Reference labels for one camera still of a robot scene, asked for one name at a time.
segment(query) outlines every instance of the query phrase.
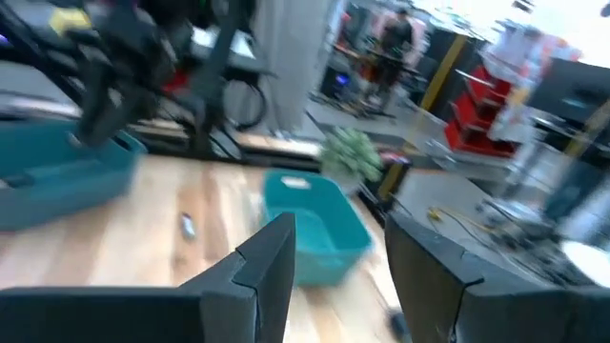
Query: green plant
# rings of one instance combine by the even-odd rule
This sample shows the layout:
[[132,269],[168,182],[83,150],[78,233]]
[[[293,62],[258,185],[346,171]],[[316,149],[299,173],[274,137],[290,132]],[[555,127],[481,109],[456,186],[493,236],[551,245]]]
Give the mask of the green plant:
[[322,170],[377,181],[381,157],[369,136],[354,129],[335,129],[326,137],[320,153]]

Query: teal plastic bin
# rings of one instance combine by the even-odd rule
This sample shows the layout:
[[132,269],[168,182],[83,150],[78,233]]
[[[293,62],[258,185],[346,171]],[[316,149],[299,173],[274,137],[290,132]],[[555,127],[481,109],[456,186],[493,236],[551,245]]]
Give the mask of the teal plastic bin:
[[319,174],[268,171],[263,195],[263,224],[295,214],[296,286],[336,285],[372,245],[339,186]]
[[0,231],[101,205],[129,189],[145,148],[124,132],[99,149],[70,144],[69,121],[0,121]]

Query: potted plant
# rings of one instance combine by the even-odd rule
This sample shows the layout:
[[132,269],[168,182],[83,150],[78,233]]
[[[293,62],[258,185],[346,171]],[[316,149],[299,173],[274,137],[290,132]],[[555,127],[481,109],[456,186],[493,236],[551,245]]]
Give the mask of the potted plant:
[[381,158],[369,136],[354,129],[335,129],[326,137],[320,153],[321,171],[346,195],[356,192],[364,180],[381,177]]

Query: person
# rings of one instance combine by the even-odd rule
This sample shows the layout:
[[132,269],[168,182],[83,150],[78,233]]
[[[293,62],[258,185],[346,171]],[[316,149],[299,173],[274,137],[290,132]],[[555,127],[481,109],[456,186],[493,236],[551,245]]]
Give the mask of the person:
[[409,11],[401,8],[394,17],[382,20],[383,29],[378,42],[371,51],[375,62],[369,81],[372,83],[364,92],[364,102],[374,103],[376,95],[381,109],[385,108],[392,86],[399,78],[405,55],[414,43],[414,30]]

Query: wooden workbench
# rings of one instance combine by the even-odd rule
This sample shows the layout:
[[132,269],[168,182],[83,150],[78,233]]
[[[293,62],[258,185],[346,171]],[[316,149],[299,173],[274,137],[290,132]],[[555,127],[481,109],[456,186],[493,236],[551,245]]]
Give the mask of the wooden workbench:
[[[20,233],[0,235],[0,288],[32,285],[175,286],[204,271],[256,230],[264,170],[146,156],[129,194]],[[285,342],[393,342],[397,306],[382,232],[353,201],[374,248],[345,282],[293,293]],[[182,238],[185,212],[196,239]]]

